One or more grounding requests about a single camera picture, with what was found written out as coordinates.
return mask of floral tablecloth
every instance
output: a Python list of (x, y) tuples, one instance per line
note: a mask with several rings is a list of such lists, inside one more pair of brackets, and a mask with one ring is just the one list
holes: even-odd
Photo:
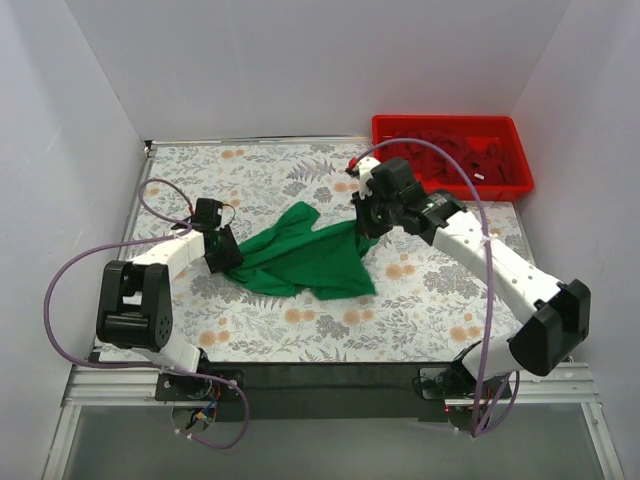
[[(272, 226), (295, 202), (321, 214), (315, 228), (355, 218), (349, 203), (357, 183), (344, 168), (367, 145), (251, 144), (160, 147), (151, 177), (175, 182), (192, 198), (233, 205), (238, 242)], [(146, 199), (172, 217), (188, 215), (184, 201), (164, 185), (150, 185)], [(525, 258), (529, 253), (510, 203), (487, 203), (491, 232)], [(230, 219), (225, 209), (225, 219)], [(157, 236), (167, 224), (140, 210), (133, 237)], [(131, 256), (145, 247), (132, 249)], [(377, 295), (318, 301), (310, 292), (292, 298), (254, 294), (204, 260), (172, 284), (174, 328), (206, 350), (213, 361), (448, 361), (481, 335), (486, 308), (482, 282), (446, 255), (399, 229), (364, 258)], [(496, 304), (493, 335), (518, 325)], [(100, 359), (135, 354), (102, 346)]]

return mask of floral pattern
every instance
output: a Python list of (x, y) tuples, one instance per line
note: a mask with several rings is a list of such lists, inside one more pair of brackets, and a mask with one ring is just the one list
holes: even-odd
[[(320, 212), (314, 228), (355, 218), (349, 204), (358, 185), (344, 172), (367, 145), (346, 143), (160, 147), (150, 176), (178, 184), (194, 201), (222, 200), (235, 208), (233, 232), (242, 242), (272, 226), (298, 201)], [(174, 218), (188, 212), (164, 185), (150, 185), (148, 203)], [(513, 206), (486, 203), (492, 233), (529, 258)], [(475, 205), (469, 208), (475, 211)], [(225, 207), (223, 221), (233, 210)], [(140, 209), (133, 237), (168, 225)], [(149, 247), (131, 248), (130, 256)], [(258, 295), (211, 275), (194, 262), (172, 283), (174, 328), (213, 361), (449, 361), (482, 335), (486, 288), (457, 262), (395, 229), (363, 259), (377, 295), (319, 301)], [(518, 325), (500, 301), (494, 336)], [(135, 354), (103, 346), (105, 361)]]

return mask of metal frame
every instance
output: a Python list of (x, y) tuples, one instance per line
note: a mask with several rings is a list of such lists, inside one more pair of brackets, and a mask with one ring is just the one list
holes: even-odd
[[(144, 163), (140, 179), (149, 176), (153, 159), (160, 146), (206, 146), (251, 143), (353, 143), (370, 142), (366, 137), (279, 137), (240, 138), (188, 142), (148, 142), (145, 147), (147, 161)], [(130, 239), (139, 212), (139, 202), (134, 195), (131, 211), (127, 219), (124, 239)], [(516, 210), (518, 222), (522, 222)], [(524, 235), (526, 248), (531, 248)], [(125, 258), (126, 249), (121, 249), (118, 258)], [(157, 402), (154, 400), (159, 372), (152, 369), (92, 370), (74, 367), (62, 401), (62, 411), (58, 428), (50, 449), (44, 470), (44, 479), (62, 478), (68, 460), (82, 406), (194, 406), (196, 402)], [(611, 437), (602, 416), (602, 405), (598, 390), (586, 363), (562, 363), (548, 377), (540, 378), (522, 372), (518, 404), (531, 403), (579, 403), (582, 406), (589, 433), (607, 479), (623, 478)], [(468, 405), (468, 400), (450, 399), (447, 405)]]

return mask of wire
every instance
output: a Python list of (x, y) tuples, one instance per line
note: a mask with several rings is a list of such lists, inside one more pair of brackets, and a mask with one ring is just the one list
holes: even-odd
[[(475, 200), (476, 205), (478, 206), (478, 213), (480, 214), (480, 223), (482, 225), (482, 235), (485, 238), (490, 238), (489, 222), (487, 222), (487, 213), (482, 204), (482, 200), (480, 199), (480, 195), (478, 194), (478, 190), (476, 190), (476, 187), (471, 182), (471, 179), (467, 176), (467, 174), (462, 169), (462, 167), (458, 164), (458, 162), (456, 162), (451, 155), (449, 155), (446, 151), (444, 151), (442, 148), (438, 147), (437, 145), (427, 142), (426, 140), (420, 140), (418, 138), (392, 138), (390, 140), (385, 140), (384, 142), (380, 142), (377, 145), (374, 145), (373, 147), (367, 149), (364, 153), (361, 153), (360, 155), (358, 155), (358, 157), (356, 157), (355, 163), (357, 164), (357, 162), (359, 162), (364, 157), (366, 157), (367, 155), (370, 155), (371, 153), (373, 153), (379, 148), (386, 147), (388, 145), (394, 145), (396, 143), (414, 143), (417, 145), (422, 145), (425, 148), (431, 149), (439, 153), (447, 162), (449, 162), (449, 164), (453, 168), (455, 168), (455, 170), (462, 177), (462, 180), (464, 181), (464, 183), (467, 185), (467, 187), (469, 187), (469, 190), (471, 190), (471, 195), (473, 196), (473, 199)], [(484, 425), (484, 423), (478, 424), (478, 417), (480, 414), (480, 397), (482, 396), (482, 384), (484, 383), (484, 373), (487, 366), (487, 358), (489, 355), (489, 340), (491, 339), (491, 322), (493, 320), (493, 302), (494, 302), (494, 292), (495, 292), (495, 280), (493, 278), (493, 252), (491, 250), (490, 241), (487, 241), (484, 243), (484, 249), (485, 249), (486, 258), (487, 258), (487, 318), (485, 320), (484, 336), (482, 338), (480, 365), (478, 367), (478, 376), (476, 377), (476, 388), (475, 388), (475, 394), (474, 394), (474, 400), (473, 400), (473, 413), (471, 415), (471, 425), (472, 425), (471, 436), (472, 437), (477, 437), (485, 432), (488, 433), (494, 430), (495, 428), (494, 426), (490, 426), (483, 429), (482, 426)], [(493, 410), (492, 407), (495, 407), (497, 403), (497, 399), (500, 398), (502, 391), (504, 391), (504, 387), (508, 382), (507, 377), (505, 377), (505, 379), (502, 382), (502, 385), (500, 386), (500, 389), (498, 389), (498, 392), (494, 397), (494, 402), (487, 409), (487, 412), (485, 413), (485, 417), (487, 417), (487, 415), (491, 413), (491, 411)], [(516, 385), (513, 390), (511, 402), (509, 403), (509, 406), (505, 410), (505, 414), (500, 418), (500, 423), (504, 421), (506, 416), (511, 411), (511, 407), (513, 406), (513, 403), (515, 402), (516, 394), (519, 387), (519, 381), (520, 381), (519, 379), (520, 379), (520, 375), (516, 373)]]
[[(184, 226), (185, 229), (184, 230), (180, 230), (176, 234), (177, 236), (182, 236), (182, 235), (186, 235), (186, 234), (190, 233), (193, 230), (193, 227), (189, 223), (184, 222), (183, 220), (176, 220), (176, 219), (167, 217), (167, 216), (155, 211), (153, 208), (151, 208), (147, 204), (147, 202), (144, 200), (144, 191), (145, 191), (147, 185), (149, 183), (151, 183), (151, 182), (160, 182), (160, 183), (164, 183), (165, 185), (170, 186), (173, 190), (175, 190), (180, 196), (182, 196), (187, 201), (187, 204), (189, 205), (189, 209), (190, 210), (193, 209), (193, 205), (191, 204), (191, 201), (189, 200), (187, 195), (182, 190), (180, 190), (176, 185), (174, 185), (173, 183), (169, 182), (168, 180), (164, 180), (164, 179), (160, 179), (160, 178), (151, 178), (151, 179), (148, 179), (148, 180), (146, 180), (146, 181), (144, 181), (144, 182), (142, 182), (140, 184), (140, 186), (138, 187), (138, 200), (140, 201), (140, 204), (147, 211), (149, 211), (151, 214), (155, 215), (156, 217), (158, 217), (158, 218), (160, 218), (162, 220), (165, 220), (167, 222), (170, 222), (170, 223), (177, 223), (178, 225)], [(105, 250), (110, 250), (112, 248), (122, 248), (122, 247), (136, 246), (136, 245), (146, 245), (146, 244), (151, 244), (151, 243), (164, 242), (166, 240), (172, 240), (173, 238), (174, 238), (173, 236), (167, 235), (167, 236), (162, 236), (162, 237), (147, 238), (147, 239), (143, 239), (143, 240), (130, 240), (130, 241), (126, 241), (126, 242), (109, 243), (107, 245), (102, 245), (100, 247), (94, 247), (94, 248), (91, 248), (91, 249), (89, 249), (89, 250), (87, 250), (85, 252), (82, 252), (82, 253), (76, 255), (71, 260), (66, 262), (60, 268), (60, 270), (58, 270), (55, 273), (55, 275), (51, 279), (51, 282), (49, 283), (49, 286), (47, 287), (47, 291), (46, 291), (45, 296), (44, 296), (42, 316), (43, 316), (44, 329), (45, 329), (45, 332), (47, 334), (47, 338), (49, 339), (49, 342), (51, 343), (51, 346), (58, 353), (58, 355), (60, 355), (65, 360), (67, 360), (68, 362), (73, 363), (75, 365), (79, 365), (81, 367), (87, 367), (87, 368), (97, 368), (97, 369), (101, 369), (101, 370), (113, 370), (113, 369), (120, 369), (120, 368), (138, 368), (138, 367), (157, 368), (158, 370), (165, 370), (166, 369), (166, 367), (164, 367), (162, 365), (154, 364), (152, 362), (94, 363), (94, 362), (89, 362), (87, 360), (83, 360), (83, 359), (74, 357), (73, 355), (71, 355), (70, 353), (65, 351), (64, 348), (62, 348), (62, 346), (60, 345), (60, 343), (56, 339), (55, 334), (53, 333), (53, 329), (51, 327), (51, 298), (53, 296), (53, 292), (55, 290), (55, 287), (58, 284), (58, 282), (60, 281), (60, 278), (62, 277), (62, 275), (64, 275), (64, 273), (69, 268), (71, 268), (74, 264), (76, 264), (77, 262), (79, 262), (83, 258), (88, 257), (89, 255), (93, 255), (94, 253), (102, 252), (102, 251), (105, 251)], [(190, 437), (191, 439), (193, 439), (193, 440), (195, 440), (195, 441), (197, 441), (197, 442), (199, 442), (199, 443), (201, 443), (203, 445), (206, 445), (206, 446), (211, 447), (211, 448), (219, 449), (219, 450), (225, 450), (225, 449), (231, 448), (234, 445), (236, 445), (242, 439), (242, 437), (244, 436), (245, 432), (247, 431), (247, 428), (249, 426), (249, 418), (250, 418), (249, 401), (247, 400), (247, 397), (245, 396), (244, 392), (240, 389), (240, 387), (238, 387), (234, 383), (231, 383), (228, 380), (225, 380), (224, 378), (216, 377), (216, 376), (213, 376), (213, 375), (205, 375), (205, 374), (202, 374), (202, 373), (187, 372), (186, 370), (181, 370), (181, 369), (173, 369), (171, 371), (171, 373), (174, 373), (174, 374), (177, 374), (177, 375), (185, 375), (185, 376), (190, 376), (190, 377), (195, 377), (195, 378), (201, 378), (203, 380), (210, 380), (210, 381), (218, 383), (219, 385), (220, 384), (221, 385), (226, 385), (229, 388), (232, 388), (233, 390), (236, 391), (236, 393), (240, 397), (240, 400), (242, 400), (242, 405), (244, 407), (244, 420), (243, 420), (243, 423), (242, 423), (242, 428), (241, 428), (240, 432), (238, 433), (238, 435), (233, 440), (231, 440), (230, 442), (228, 442), (226, 444), (217, 444), (217, 443), (211, 442), (210, 440), (207, 440), (205, 438), (197, 437), (195, 435), (191, 435), (191, 437)], [(184, 429), (180, 430), (180, 433), (182, 433), (185, 436), (189, 435), (189, 432), (187, 432)]]
[(229, 220), (227, 222), (227, 225), (231, 225), (233, 223), (233, 221), (236, 219), (236, 207), (234, 207), (233, 205), (230, 205), (228, 203), (223, 203), (222, 206), (223, 207), (231, 207), (231, 209), (233, 210), (233, 216), (231, 217), (231, 220)]

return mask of green cloth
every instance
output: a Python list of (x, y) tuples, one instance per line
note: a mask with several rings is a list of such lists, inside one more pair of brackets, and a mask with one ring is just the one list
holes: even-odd
[(355, 220), (311, 231), (320, 217), (298, 202), (271, 228), (240, 245), (244, 263), (225, 273), (257, 293), (293, 296), (310, 288), (319, 300), (375, 294), (361, 258), (377, 240), (356, 234)]

